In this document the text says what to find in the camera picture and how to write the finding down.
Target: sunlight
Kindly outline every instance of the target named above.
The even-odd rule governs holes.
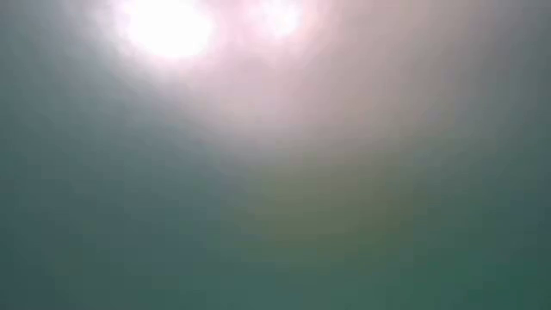
[[[257,19],[263,24],[263,32],[275,39],[284,39],[299,29],[302,13],[295,1],[264,0],[257,8]]]
[[[203,53],[214,23],[189,0],[134,0],[120,16],[122,34],[147,53],[180,59]]]

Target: sun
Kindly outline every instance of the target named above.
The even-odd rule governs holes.
[[[214,31],[214,23],[191,0],[130,0],[118,19],[125,39],[166,59],[203,53]]]

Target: bright light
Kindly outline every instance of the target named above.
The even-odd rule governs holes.
[[[214,24],[190,0],[133,0],[121,16],[123,35],[148,53],[180,59],[205,51]]]
[[[301,7],[296,1],[289,0],[264,0],[258,13],[265,30],[277,39],[293,34],[302,19]]]

